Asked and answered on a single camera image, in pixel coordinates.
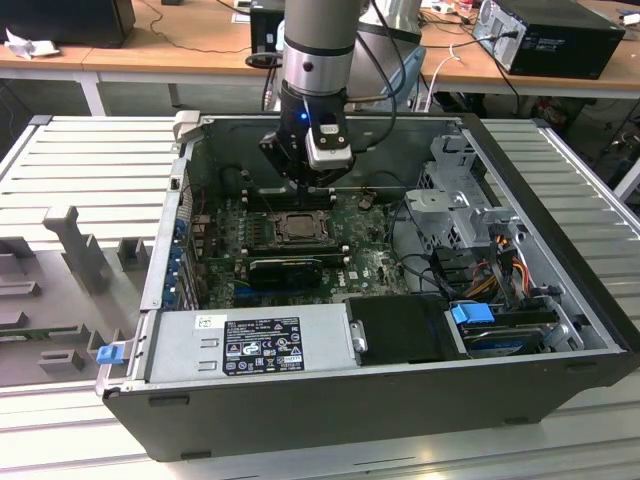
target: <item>floor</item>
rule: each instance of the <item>floor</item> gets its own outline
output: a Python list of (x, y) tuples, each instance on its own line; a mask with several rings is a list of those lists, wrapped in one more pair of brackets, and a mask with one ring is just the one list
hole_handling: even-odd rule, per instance
[[(5, 81), (0, 86), (0, 155), (4, 155), (34, 114), (88, 115), (82, 91), (74, 82)], [(108, 83), (100, 86), (112, 115), (173, 115), (168, 88), (161, 84)], [(260, 108), (260, 87), (181, 85), (183, 108), (205, 113), (253, 113)], [(492, 118), (513, 118), (511, 96), (487, 95)], [(600, 100), (586, 107), (566, 135), (572, 148), (590, 162), (625, 117), (633, 101)], [(605, 158), (596, 171), (605, 179), (618, 159)]]

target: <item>motherboard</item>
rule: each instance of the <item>motherboard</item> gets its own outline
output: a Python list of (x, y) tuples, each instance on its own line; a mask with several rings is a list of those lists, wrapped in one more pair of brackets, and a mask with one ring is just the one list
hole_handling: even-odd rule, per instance
[(388, 243), (390, 206), (337, 194), (322, 210), (227, 199), (196, 225), (207, 308), (339, 303), (408, 293)]

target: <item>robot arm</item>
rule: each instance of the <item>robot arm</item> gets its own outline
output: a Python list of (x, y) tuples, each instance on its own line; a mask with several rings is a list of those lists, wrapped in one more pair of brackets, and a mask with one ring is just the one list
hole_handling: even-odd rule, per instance
[(353, 166), (344, 107), (361, 7), (362, 0), (286, 2), (280, 126), (260, 148), (299, 192)]

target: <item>power supply label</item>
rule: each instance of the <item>power supply label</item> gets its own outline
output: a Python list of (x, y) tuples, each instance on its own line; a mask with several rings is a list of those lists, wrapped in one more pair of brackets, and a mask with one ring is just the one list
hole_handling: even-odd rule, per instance
[(230, 320), (224, 324), (222, 371), (232, 377), (304, 370), (300, 318)]

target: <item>wooden desk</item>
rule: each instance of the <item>wooden desk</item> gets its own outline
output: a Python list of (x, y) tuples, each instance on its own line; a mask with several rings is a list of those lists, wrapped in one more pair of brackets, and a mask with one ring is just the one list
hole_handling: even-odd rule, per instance
[(16, 56), (8, 48), (0, 48), (0, 68), (82, 70), (82, 61), (91, 52), (91, 47), (58, 47), (61, 55), (34, 57), (26, 60)]
[[(615, 2), (585, 0), (584, 3), (611, 18), (617, 16), (616, 8), (628, 8)], [(173, 105), (180, 103), (177, 84), (263, 83), (265, 72), (244, 64), (250, 52), (249, 25), (232, 24), (233, 12), (214, 0), (185, 0), (180, 6), (163, 6), (160, 0), (133, 0), (133, 5), (136, 25), (123, 48), (62, 47), (61, 56), (31, 61), (0, 49), (0, 78), (76, 81), (82, 86), (92, 115), (106, 114), (98, 89), (101, 82), (169, 84)], [(230, 50), (237, 53), (202, 53), (176, 48), (167, 38), (151, 31), (151, 23), (159, 18), (151, 7), (163, 15), (161, 20), (155, 22), (155, 30), (162, 32), (173, 43), (201, 50)], [(438, 27), (429, 25), (424, 28), (424, 45), (449, 45), (471, 39), (459, 27)], [(482, 47), (471, 45), (461, 47), (456, 52), (462, 62), (448, 62), (440, 70), (436, 83), (438, 90), (511, 93), (493, 60)], [(428, 79), (448, 54), (447, 49), (427, 51), (422, 72)], [(519, 76), (512, 76), (510, 80), (522, 95), (636, 99), (640, 97), (640, 40), (623, 41), (599, 80)]]
[[(616, 19), (617, 8), (629, 5), (617, 2), (586, 0), (583, 5)], [(423, 29), (423, 45), (449, 45), (464, 43), (472, 38), (454, 25), (428, 25)], [(523, 95), (557, 95), (574, 97), (638, 98), (640, 96), (640, 33), (638, 39), (623, 40), (606, 66), (600, 79), (509, 76), (509, 81)], [(455, 53), (462, 58), (447, 62), (438, 73), (437, 87), (444, 91), (469, 93), (509, 93), (495, 63), (478, 44), (460, 47)], [(448, 49), (428, 49), (422, 73), (431, 78), (440, 62), (449, 56)]]
[[(157, 35), (151, 31), (154, 24)], [(233, 12), (214, 0), (185, 0), (180, 6), (161, 5), (159, 0), (133, 0), (136, 24), (120, 49), (93, 49), (84, 59), (85, 70), (252, 75), (264, 71), (249, 68), (244, 59), (251, 53), (248, 24), (231, 23)], [(202, 53), (176, 48), (171, 42), (201, 50), (236, 53)]]

